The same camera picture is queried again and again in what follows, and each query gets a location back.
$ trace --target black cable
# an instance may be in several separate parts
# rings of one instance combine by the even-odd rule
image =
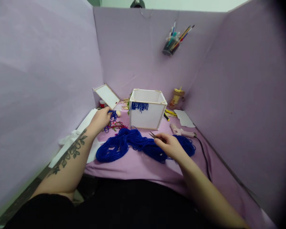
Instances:
[[[202,149],[202,153],[203,153],[204,159],[206,160],[208,178],[209,178],[209,180],[212,182],[212,179],[211,179],[211,176],[210,176],[210,172],[209,172],[209,164],[208,164],[208,160],[207,160],[206,154],[204,153],[203,146],[202,146],[202,143],[201,143],[201,141],[199,140],[199,138],[197,138],[197,140],[198,140],[199,143],[200,143],[200,146],[201,146],[201,149]]]

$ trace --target forearm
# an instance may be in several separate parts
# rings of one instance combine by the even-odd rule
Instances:
[[[183,155],[177,162],[197,208],[206,218],[221,227],[249,228],[189,156]]]
[[[89,125],[54,165],[32,197],[41,193],[49,193],[61,194],[72,200],[97,134],[97,130]]]

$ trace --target white cardboard box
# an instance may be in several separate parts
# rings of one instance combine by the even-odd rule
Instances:
[[[147,103],[148,109],[132,110],[133,102]],[[161,91],[134,89],[129,100],[129,123],[136,128],[158,130],[167,102]]]

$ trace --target tattoo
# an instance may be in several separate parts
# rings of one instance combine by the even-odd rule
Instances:
[[[78,149],[80,149],[81,145],[85,145],[84,139],[87,136],[84,135],[84,133],[86,133],[86,131],[87,129],[84,129],[84,131],[80,134],[80,136],[76,139],[76,141],[73,142],[73,144],[69,147],[69,149],[61,156],[61,158],[49,172],[48,177],[51,176],[52,174],[56,175],[60,171],[60,169],[63,169],[67,164],[67,160],[70,160],[71,156],[73,156],[73,158],[75,159],[76,156],[79,155]]]

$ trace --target pencil cup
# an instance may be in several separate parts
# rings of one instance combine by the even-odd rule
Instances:
[[[178,39],[178,37],[174,37],[173,39],[171,38],[166,42],[162,50],[162,53],[164,55],[171,57],[172,55],[174,55],[179,46],[180,46],[180,40]]]

